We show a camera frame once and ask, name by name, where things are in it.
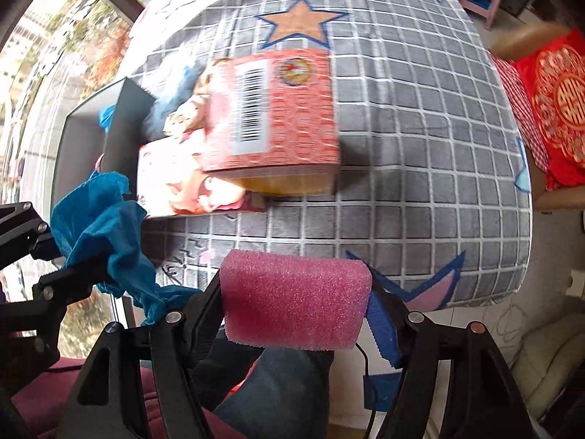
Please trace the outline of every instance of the patterned red box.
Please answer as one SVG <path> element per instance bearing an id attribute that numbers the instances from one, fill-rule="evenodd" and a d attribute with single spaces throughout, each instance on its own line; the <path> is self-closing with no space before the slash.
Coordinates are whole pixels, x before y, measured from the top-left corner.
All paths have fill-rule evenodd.
<path id="1" fill-rule="evenodd" d="M 272 194 L 331 191 L 340 155 L 327 52 L 285 49 L 220 63 L 210 93 L 206 173 Z"/>

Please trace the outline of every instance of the metal screw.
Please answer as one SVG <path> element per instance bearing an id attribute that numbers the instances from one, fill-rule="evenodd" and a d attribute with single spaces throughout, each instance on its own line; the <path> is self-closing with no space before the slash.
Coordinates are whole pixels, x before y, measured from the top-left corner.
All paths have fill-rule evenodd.
<path id="1" fill-rule="evenodd" d="M 33 345 L 34 345 L 34 350 L 37 353 L 43 353 L 45 351 L 45 342 L 43 341 L 42 338 L 40 338 L 40 337 L 35 338 Z"/>
<path id="2" fill-rule="evenodd" d="M 472 322 L 472 324 L 469 325 L 469 328 L 475 334 L 482 334 L 486 331 L 486 326 L 481 322 Z"/>
<path id="3" fill-rule="evenodd" d="M 167 313 L 167 316 L 165 316 L 165 320 L 168 324 L 176 324 L 180 319 L 182 319 L 182 315 L 177 311 L 169 312 Z"/>
<path id="4" fill-rule="evenodd" d="M 51 286 L 47 286 L 43 289 L 43 298 L 45 300 L 51 300 L 53 298 L 55 291 L 53 290 L 53 287 Z"/>
<path id="5" fill-rule="evenodd" d="M 425 316 L 420 312 L 410 312 L 408 314 L 408 321 L 413 324 L 422 324 L 425 321 Z"/>
<path id="6" fill-rule="evenodd" d="M 106 325 L 105 329 L 107 333 L 109 334 L 114 334 L 119 330 L 122 330 L 124 328 L 124 325 L 122 325 L 120 322 L 110 322 L 109 324 Z"/>

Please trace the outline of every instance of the orange star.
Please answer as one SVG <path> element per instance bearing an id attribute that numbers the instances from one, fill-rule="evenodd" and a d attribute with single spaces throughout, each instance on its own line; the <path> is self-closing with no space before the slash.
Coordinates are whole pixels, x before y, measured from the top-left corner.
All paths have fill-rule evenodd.
<path id="1" fill-rule="evenodd" d="M 287 11 L 258 15 L 260 20 L 274 25 L 262 49 L 294 37 L 307 38 L 329 49 L 325 23 L 346 14 L 340 11 L 314 10 L 306 0 L 298 0 Z"/>

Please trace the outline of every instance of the maroon clothing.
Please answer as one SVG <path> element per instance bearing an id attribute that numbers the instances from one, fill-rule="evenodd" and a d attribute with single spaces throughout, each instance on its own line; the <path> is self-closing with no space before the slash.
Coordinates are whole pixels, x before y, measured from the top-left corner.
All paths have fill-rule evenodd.
<path id="1" fill-rule="evenodd" d="M 52 369 L 82 365 L 84 360 L 61 358 Z M 24 418 L 30 431 L 39 439 L 55 437 L 55 430 L 61 417 L 61 410 L 67 401 L 69 391 L 77 379 L 79 370 L 46 372 L 19 391 L 12 402 Z M 150 434 L 153 439 L 166 439 L 167 435 L 160 414 L 159 401 L 152 370 L 141 369 L 142 389 Z M 234 428 L 221 421 L 214 414 L 203 409 L 211 431 L 217 439 L 246 439 Z"/>

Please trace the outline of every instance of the red checkered cloth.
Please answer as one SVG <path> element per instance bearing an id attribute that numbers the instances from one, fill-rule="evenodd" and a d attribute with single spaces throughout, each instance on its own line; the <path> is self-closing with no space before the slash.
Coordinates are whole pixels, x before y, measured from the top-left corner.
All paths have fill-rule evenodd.
<path id="1" fill-rule="evenodd" d="M 494 61 L 499 77 L 504 84 L 504 89 L 512 106 L 512 112 L 520 129 L 522 141 L 530 149 L 536 166 L 546 173 L 548 171 L 549 155 L 542 141 L 540 131 L 536 126 L 532 107 L 530 101 L 528 101 L 520 74 L 508 61 L 504 61 L 493 54 L 491 59 Z"/>

